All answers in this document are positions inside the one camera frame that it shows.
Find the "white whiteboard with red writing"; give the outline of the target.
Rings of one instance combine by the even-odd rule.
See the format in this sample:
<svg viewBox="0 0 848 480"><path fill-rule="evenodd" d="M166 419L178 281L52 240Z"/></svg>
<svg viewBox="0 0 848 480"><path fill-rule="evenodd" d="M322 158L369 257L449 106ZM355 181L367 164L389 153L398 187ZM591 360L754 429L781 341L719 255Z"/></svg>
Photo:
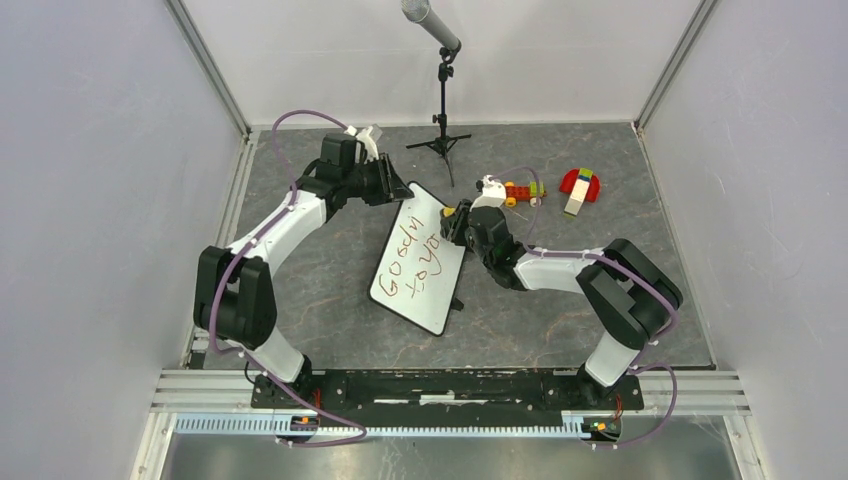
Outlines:
<svg viewBox="0 0 848 480"><path fill-rule="evenodd" d="M434 336L447 326L465 249L440 233L445 204L411 182L396 212L368 297Z"/></svg>

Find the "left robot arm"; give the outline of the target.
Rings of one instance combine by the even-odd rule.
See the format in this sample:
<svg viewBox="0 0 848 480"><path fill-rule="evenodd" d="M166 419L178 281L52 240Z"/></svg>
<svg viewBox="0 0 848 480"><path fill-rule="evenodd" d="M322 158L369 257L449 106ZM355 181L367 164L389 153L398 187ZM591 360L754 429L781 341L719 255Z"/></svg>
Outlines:
<svg viewBox="0 0 848 480"><path fill-rule="evenodd" d="M256 360L277 380L275 392L290 407L314 394L307 356L276 326L273 276L306 237L351 199L380 206L413 198L390 157L377 149L376 126L324 136L320 155L282 203L227 247L209 246L198 261L193 322L211 340L223 340Z"/></svg>

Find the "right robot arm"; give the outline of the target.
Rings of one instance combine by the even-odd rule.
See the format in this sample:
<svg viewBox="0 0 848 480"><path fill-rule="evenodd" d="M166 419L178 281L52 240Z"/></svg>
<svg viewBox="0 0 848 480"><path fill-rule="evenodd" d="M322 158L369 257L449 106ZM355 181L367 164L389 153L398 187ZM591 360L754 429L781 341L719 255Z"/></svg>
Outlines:
<svg viewBox="0 0 848 480"><path fill-rule="evenodd" d="M619 380L676 320L684 300L679 287L626 239L576 252L532 247L514 238L500 209L469 202L441 211L440 233L473 252L505 289L556 290L588 300L605 330L578 371L578 396L591 408L617 396Z"/></svg>

